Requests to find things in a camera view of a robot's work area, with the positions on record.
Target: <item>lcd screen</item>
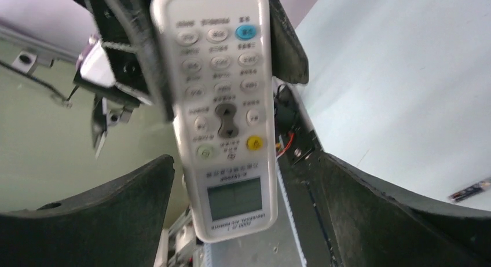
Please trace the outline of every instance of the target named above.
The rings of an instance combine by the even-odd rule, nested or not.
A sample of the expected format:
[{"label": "lcd screen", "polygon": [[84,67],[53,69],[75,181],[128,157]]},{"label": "lcd screen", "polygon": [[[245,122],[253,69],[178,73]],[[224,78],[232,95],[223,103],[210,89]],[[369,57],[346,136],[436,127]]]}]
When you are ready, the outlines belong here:
[{"label": "lcd screen", "polygon": [[261,178],[208,188],[213,221],[262,209]]}]

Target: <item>light green wall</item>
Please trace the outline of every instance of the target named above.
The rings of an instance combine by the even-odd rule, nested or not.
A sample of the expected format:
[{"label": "light green wall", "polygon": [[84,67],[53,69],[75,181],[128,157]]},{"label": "light green wall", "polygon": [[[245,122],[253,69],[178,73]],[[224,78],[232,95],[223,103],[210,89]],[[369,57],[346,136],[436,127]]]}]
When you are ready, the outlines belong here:
[{"label": "light green wall", "polygon": [[[0,59],[11,63],[20,49],[0,42]],[[67,94],[73,65],[55,62],[35,76]],[[91,148],[93,94],[79,89],[73,107],[55,105],[49,95],[23,77],[0,69],[0,211],[36,209],[124,175],[161,154],[174,157],[176,176],[165,226],[185,209],[182,170],[174,133],[158,112],[142,107],[128,124],[109,130],[101,156]]]}]

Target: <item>cable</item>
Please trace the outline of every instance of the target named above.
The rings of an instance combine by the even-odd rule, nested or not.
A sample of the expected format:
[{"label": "cable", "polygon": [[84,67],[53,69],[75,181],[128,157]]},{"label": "cable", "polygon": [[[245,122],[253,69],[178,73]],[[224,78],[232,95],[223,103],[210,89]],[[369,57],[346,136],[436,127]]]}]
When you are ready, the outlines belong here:
[{"label": "cable", "polygon": [[295,133],[293,132],[289,132],[288,133],[290,135],[290,140],[288,141],[288,144],[285,146],[285,148],[283,148],[283,150],[276,156],[276,159],[278,159],[279,157],[281,157],[283,154],[285,154],[285,152],[290,148],[290,146],[292,145],[292,142],[293,142],[293,138],[295,137]]},{"label": "cable", "polygon": [[39,78],[36,78],[34,76],[31,76],[29,74],[26,74],[26,73],[24,73],[24,72],[22,72],[22,71],[20,71],[18,69],[15,69],[11,65],[9,65],[9,64],[1,61],[1,60],[0,60],[0,66],[6,68],[7,70],[10,70],[12,72],[15,72],[15,73],[17,73],[17,74],[19,74],[19,75],[21,75],[21,76],[23,76],[23,77],[25,77],[25,78],[33,81],[33,82],[35,82],[35,83],[37,83],[38,85],[44,87],[45,89],[50,90],[53,93],[53,95],[55,95],[56,97],[58,97],[59,99],[61,99],[62,102],[64,102],[64,103],[69,102],[69,99],[66,98],[66,96],[63,93],[61,93],[59,90],[57,90],[56,87],[54,87],[50,83],[45,82],[45,81],[43,81],[43,80],[41,80]]},{"label": "cable", "polygon": [[74,96],[75,92],[78,90],[79,86],[75,86],[74,89],[72,89],[72,92],[70,92],[70,95],[67,98],[67,101],[70,101],[70,99]]}]

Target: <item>air conditioner remote control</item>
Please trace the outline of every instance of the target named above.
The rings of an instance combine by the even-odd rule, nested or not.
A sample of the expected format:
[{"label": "air conditioner remote control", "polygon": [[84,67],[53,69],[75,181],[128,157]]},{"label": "air conditioner remote control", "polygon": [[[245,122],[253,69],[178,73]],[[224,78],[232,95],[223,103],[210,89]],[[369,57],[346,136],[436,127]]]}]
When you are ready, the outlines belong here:
[{"label": "air conditioner remote control", "polygon": [[268,0],[152,0],[196,234],[213,243],[277,217]]}]

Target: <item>white wall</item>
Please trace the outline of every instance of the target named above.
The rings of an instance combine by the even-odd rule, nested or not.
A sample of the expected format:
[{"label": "white wall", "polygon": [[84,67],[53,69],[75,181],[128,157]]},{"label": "white wall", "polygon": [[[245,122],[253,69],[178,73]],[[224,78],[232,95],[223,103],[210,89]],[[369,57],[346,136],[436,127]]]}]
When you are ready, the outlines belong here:
[{"label": "white wall", "polygon": [[319,0],[296,31],[327,152],[439,200],[491,176],[491,0]]},{"label": "white wall", "polygon": [[97,30],[92,15],[72,0],[0,0],[0,24],[74,54]]}]

